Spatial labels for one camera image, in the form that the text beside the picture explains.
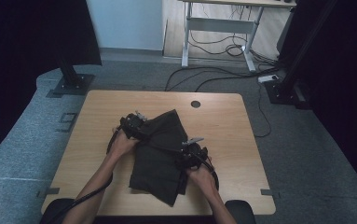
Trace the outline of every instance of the white desk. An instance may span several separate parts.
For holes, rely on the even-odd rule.
[[[248,64],[250,72],[255,72],[254,61],[250,52],[254,42],[254,36],[259,26],[260,18],[262,17],[264,7],[295,7],[296,3],[293,0],[291,3],[276,0],[180,0],[188,3],[185,20],[185,41],[182,52],[182,66],[188,67],[189,46],[188,38],[189,31],[207,31],[221,33],[236,33],[249,34],[249,39],[245,46],[242,46],[242,51],[245,61]],[[236,5],[236,6],[253,6],[259,7],[256,19],[254,21],[233,21],[233,20],[217,20],[208,18],[192,17],[192,6],[194,3],[206,4],[221,4],[221,5]]]

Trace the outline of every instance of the grommet hole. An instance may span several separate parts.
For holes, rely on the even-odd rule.
[[[192,103],[190,104],[195,108],[199,108],[201,106],[201,103],[199,101],[192,101]]]

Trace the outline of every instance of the wooden table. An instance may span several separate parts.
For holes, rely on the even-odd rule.
[[[264,7],[295,7],[295,0],[291,3],[285,3],[283,0],[180,0],[188,3],[185,20],[185,41],[182,51],[182,66],[188,67],[189,46],[188,38],[189,31],[207,31],[221,33],[248,34],[248,41],[245,46],[242,46],[242,52],[247,62],[250,72],[255,72],[254,61],[250,52],[254,42],[257,27],[259,26],[260,18],[263,14]],[[256,19],[254,21],[233,21],[233,20],[217,20],[209,18],[194,18],[192,17],[192,6],[194,3],[206,4],[221,4],[235,6],[251,6],[259,7]]]
[[[199,101],[200,107],[191,105]],[[224,201],[245,200],[256,215],[275,212],[262,161],[242,98],[231,93],[90,91],[77,118],[42,211],[57,198],[75,198],[100,166],[121,117],[139,110],[149,119],[176,109],[189,138],[204,137],[219,176]],[[151,194],[129,188],[134,153],[119,161],[105,192],[99,216],[192,216],[212,212],[199,189],[189,182],[174,207]]]

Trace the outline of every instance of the metal bracket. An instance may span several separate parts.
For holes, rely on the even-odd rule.
[[[37,198],[46,198],[49,194],[59,194],[60,188],[47,188],[44,191],[38,191]]]
[[[69,133],[74,127],[74,124],[76,123],[76,117],[77,113],[63,113],[62,116],[60,117],[59,123],[61,124],[70,124],[68,128],[66,129],[56,129],[56,132],[60,133]]]
[[[273,196],[274,199],[281,197],[279,192],[273,193],[271,189],[260,189],[260,193],[266,196]]]
[[[94,75],[78,74],[79,82],[70,84],[62,77],[54,90],[50,90],[48,98],[62,98],[63,95],[86,95]]]
[[[188,140],[187,142],[183,142],[183,143],[182,143],[182,146],[183,146],[183,147],[190,146],[190,145],[192,145],[192,144],[194,144],[194,143],[197,143],[197,142],[199,142],[199,141],[202,141],[202,140],[204,140],[203,137],[192,138],[192,139]]]
[[[272,104],[276,105],[294,105],[297,109],[309,110],[308,96],[302,90],[305,89],[303,85],[295,84],[291,94],[284,95],[280,93],[281,83],[277,81],[264,82],[265,88],[268,91],[268,99]]]

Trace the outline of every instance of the desk leg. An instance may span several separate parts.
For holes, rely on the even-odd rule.
[[[245,61],[248,64],[248,68],[250,72],[256,72],[256,68],[254,67],[254,61],[250,49],[254,42],[254,35],[256,34],[257,27],[259,26],[259,22],[260,22],[260,18],[262,17],[262,14],[263,14],[263,7],[260,7],[257,12],[256,20],[254,21],[253,30],[250,33],[250,38],[248,39],[247,44],[245,46],[242,46],[242,51],[245,57]]]
[[[190,17],[192,14],[192,4],[193,3],[188,3],[187,7],[187,14],[186,14],[186,20],[185,20],[185,40],[184,40],[184,47],[182,49],[182,66],[183,67],[188,67],[188,61],[189,61],[189,45],[188,45],[188,39],[189,39],[189,30],[190,30]]]

